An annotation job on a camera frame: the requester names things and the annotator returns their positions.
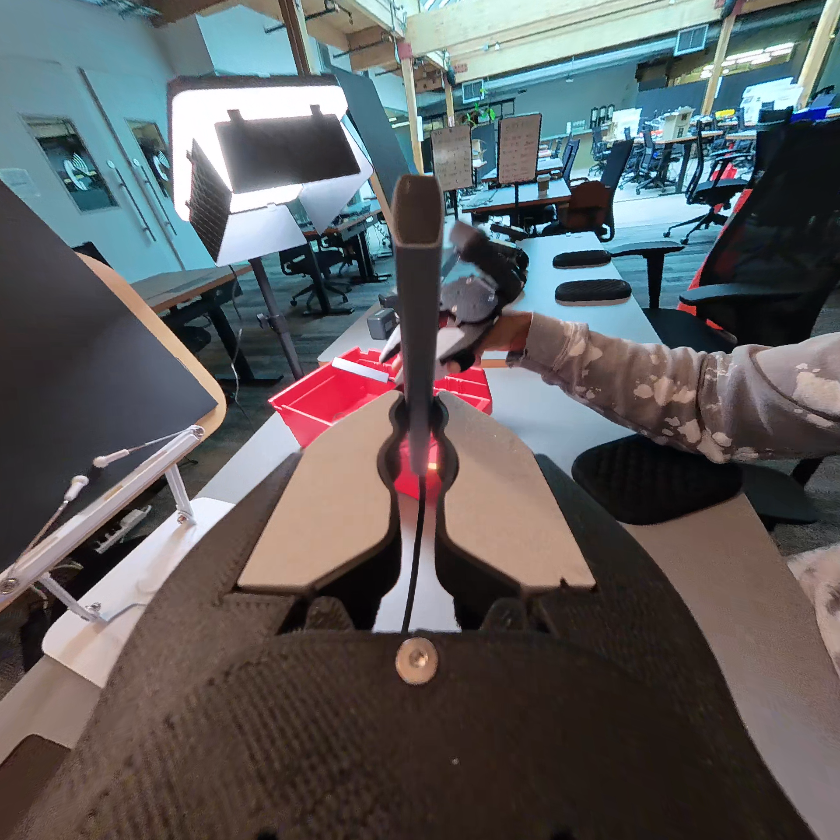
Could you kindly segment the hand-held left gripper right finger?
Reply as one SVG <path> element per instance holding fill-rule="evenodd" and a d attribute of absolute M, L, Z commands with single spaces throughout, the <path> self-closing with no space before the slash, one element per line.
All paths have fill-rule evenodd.
<path fill-rule="evenodd" d="M 458 627 L 500 599 L 589 593 L 595 576 L 531 449 L 461 398 L 436 397 L 435 572 Z"/>

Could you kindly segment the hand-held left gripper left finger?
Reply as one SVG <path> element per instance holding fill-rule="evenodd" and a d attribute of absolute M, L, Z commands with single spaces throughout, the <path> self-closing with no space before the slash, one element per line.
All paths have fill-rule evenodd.
<path fill-rule="evenodd" d="M 372 627 L 398 582 L 402 528 L 394 487 L 403 394 L 386 392 L 307 446 L 237 586 L 253 594 L 338 600 Z"/>

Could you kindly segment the grey USB hub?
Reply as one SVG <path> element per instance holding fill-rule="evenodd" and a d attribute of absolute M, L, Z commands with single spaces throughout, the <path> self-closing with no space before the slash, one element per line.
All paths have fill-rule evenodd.
<path fill-rule="evenodd" d="M 403 175 L 392 200 L 409 462 L 427 475 L 434 401 L 444 199 L 431 175 Z"/>

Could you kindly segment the red plastic bin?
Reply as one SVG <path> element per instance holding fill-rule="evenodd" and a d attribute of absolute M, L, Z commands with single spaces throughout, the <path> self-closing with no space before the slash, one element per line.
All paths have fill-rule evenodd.
<path fill-rule="evenodd" d="M 361 409 L 382 394 L 403 389 L 395 382 L 389 365 L 380 363 L 379 350 L 361 350 L 358 346 L 340 356 L 349 361 L 386 371 L 391 381 L 381 383 L 335 370 L 330 364 L 295 381 L 287 389 L 272 396 L 269 404 L 282 417 L 299 445 L 309 446 L 320 434 L 340 419 Z M 448 392 L 484 414 L 492 413 L 492 398 L 487 376 L 480 367 L 464 373 L 447 374 L 434 383 L 434 394 Z M 401 471 L 395 480 L 397 493 L 419 499 L 419 479 L 411 471 L 408 443 L 400 448 Z M 440 456 L 434 436 L 430 437 L 427 469 L 427 501 L 435 501 L 441 487 Z"/>

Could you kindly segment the person's right forearm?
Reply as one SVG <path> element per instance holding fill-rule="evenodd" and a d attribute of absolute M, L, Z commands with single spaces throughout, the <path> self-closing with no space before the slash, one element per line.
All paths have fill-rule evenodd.
<path fill-rule="evenodd" d="M 527 321 L 510 367 L 659 445 L 714 464 L 839 454 L 837 333 L 725 353 L 611 338 L 538 314 Z"/>

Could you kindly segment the person's right hand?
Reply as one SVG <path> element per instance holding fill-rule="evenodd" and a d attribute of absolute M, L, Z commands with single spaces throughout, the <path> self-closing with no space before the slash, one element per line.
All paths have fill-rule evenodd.
<path fill-rule="evenodd" d="M 531 324 L 530 311 L 502 314 L 484 336 L 478 353 L 522 353 L 528 342 Z"/>

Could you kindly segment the silver hub with dark print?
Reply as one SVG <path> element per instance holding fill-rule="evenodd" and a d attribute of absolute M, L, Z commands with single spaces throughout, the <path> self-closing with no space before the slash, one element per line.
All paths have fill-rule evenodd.
<path fill-rule="evenodd" d="M 369 365 L 360 364 L 341 357 L 333 358 L 331 366 L 335 370 L 357 375 L 374 382 L 387 383 L 391 381 L 391 376 L 386 371 L 381 371 Z"/>

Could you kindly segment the whiteboard easel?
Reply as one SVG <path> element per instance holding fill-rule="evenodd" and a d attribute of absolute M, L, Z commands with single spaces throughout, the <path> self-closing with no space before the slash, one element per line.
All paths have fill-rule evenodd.
<path fill-rule="evenodd" d="M 514 115 L 498 123 L 497 183 L 520 186 L 535 182 L 538 173 L 542 114 Z"/>
<path fill-rule="evenodd" d="M 470 189 L 474 184 L 470 126 L 436 129 L 430 135 L 434 175 L 442 191 Z"/>

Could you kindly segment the dark office desk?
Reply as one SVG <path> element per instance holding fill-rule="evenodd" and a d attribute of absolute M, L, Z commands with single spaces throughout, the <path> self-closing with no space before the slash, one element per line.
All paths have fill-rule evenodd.
<path fill-rule="evenodd" d="M 201 318 L 209 321 L 227 352 L 232 372 L 249 384 L 256 378 L 224 312 L 224 305 L 240 291 L 238 278 L 249 271 L 246 266 L 228 266 L 166 272 L 136 281 L 132 288 L 194 355 L 213 337 L 208 329 L 193 323 Z"/>

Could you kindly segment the studio light panel on stand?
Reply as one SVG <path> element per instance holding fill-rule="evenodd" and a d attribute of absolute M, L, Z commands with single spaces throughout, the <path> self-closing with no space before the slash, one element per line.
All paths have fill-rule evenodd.
<path fill-rule="evenodd" d="M 292 204 L 319 237 L 373 174 L 343 123 L 344 92 L 333 75 L 181 76 L 167 83 L 166 104 L 175 211 L 216 266 L 250 264 L 266 321 L 299 380 L 261 259 L 310 244 Z"/>

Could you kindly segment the orange and black office chair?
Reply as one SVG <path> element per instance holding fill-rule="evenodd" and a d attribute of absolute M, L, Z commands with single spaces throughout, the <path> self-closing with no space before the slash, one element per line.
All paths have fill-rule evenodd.
<path fill-rule="evenodd" d="M 706 282 L 684 301 L 695 314 L 649 309 L 658 343 L 670 349 L 731 352 L 812 338 L 816 318 L 838 286 L 838 160 L 811 168 L 818 152 L 836 151 L 838 125 L 784 128 L 756 186 L 722 232 L 703 266 Z M 790 474 L 803 458 L 739 464 Z"/>

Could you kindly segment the person's patterned hoodie torso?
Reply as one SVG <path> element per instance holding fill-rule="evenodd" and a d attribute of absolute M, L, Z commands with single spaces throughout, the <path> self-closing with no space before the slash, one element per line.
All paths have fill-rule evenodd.
<path fill-rule="evenodd" d="M 792 555 L 786 563 L 813 606 L 823 643 L 839 673 L 839 543 Z"/>

